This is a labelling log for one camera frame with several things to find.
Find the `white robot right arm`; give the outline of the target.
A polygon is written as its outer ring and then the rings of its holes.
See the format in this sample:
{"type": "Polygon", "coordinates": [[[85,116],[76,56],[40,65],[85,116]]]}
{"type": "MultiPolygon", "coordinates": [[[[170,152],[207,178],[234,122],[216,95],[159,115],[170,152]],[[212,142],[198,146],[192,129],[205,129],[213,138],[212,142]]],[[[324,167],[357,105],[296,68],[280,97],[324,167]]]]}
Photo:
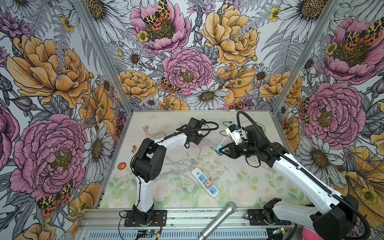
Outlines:
{"type": "Polygon", "coordinates": [[[312,203],[293,205],[274,198],[264,206],[267,222],[288,221],[314,230],[324,240],[342,240],[357,221],[358,201],[344,197],[304,168],[281,144],[271,143],[263,131],[251,125],[226,129],[232,141],[219,152],[231,159],[256,157],[293,183],[312,203]]]}

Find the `teal charger with white cable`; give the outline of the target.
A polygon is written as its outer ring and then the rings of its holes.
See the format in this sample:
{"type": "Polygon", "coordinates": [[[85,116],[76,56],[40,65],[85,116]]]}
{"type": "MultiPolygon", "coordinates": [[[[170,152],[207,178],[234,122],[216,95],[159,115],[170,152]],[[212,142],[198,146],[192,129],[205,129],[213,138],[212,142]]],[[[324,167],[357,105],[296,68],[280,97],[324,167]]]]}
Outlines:
{"type": "Polygon", "coordinates": [[[222,150],[223,146],[222,145],[218,145],[215,152],[219,155],[219,156],[223,156],[224,153],[223,153],[223,150],[222,150]]]}

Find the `pink brown USB charger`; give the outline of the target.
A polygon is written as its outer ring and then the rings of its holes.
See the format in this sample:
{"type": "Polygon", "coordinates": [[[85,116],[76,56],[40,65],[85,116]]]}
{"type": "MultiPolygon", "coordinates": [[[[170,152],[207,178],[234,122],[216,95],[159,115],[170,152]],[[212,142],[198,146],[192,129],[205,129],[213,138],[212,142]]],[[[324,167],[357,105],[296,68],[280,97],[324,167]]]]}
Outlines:
{"type": "Polygon", "coordinates": [[[213,184],[214,184],[214,182],[213,182],[212,179],[207,179],[207,180],[205,181],[205,187],[206,187],[206,189],[210,189],[210,188],[213,186],[213,184]]]}

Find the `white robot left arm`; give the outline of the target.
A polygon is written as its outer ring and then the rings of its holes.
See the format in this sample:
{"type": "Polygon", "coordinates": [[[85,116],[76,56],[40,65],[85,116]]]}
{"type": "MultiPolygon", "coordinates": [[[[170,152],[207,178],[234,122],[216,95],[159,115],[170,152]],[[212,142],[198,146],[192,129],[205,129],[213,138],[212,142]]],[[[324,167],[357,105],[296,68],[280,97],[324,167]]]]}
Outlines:
{"type": "Polygon", "coordinates": [[[176,129],[164,138],[152,140],[146,138],[131,160],[131,170],[137,178],[137,199],[133,211],[140,214],[150,214],[154,208],[153,181],[163,168],[166,153],[191,143],[198,145],[211,130],[204,128],[209,122],[191,118],[189,123],[176,129]]]}

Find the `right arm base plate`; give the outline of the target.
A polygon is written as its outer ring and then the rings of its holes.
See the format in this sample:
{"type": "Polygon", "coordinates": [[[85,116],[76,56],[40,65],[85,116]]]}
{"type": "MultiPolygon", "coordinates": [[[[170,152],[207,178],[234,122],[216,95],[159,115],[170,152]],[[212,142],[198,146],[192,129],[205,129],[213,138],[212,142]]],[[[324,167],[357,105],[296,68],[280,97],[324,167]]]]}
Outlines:
{"type": "Polygon", "coordinates": [[[266,209],[249,209],[243,218],[249,221],[251,226],[290,226],[290,221],[282,221],[266,209]]]}

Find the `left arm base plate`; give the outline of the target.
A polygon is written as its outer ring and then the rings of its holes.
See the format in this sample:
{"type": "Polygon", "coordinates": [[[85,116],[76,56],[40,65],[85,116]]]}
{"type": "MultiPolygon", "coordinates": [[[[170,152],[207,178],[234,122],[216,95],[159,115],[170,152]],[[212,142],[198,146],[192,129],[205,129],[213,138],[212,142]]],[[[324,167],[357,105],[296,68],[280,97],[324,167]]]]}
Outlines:
{"type": "Polygon", "coordinates": [[[149,210],[147,213],[139,210],[128,211],[125,217],[125,227],[165,227],[167,210],[149,210]]]}

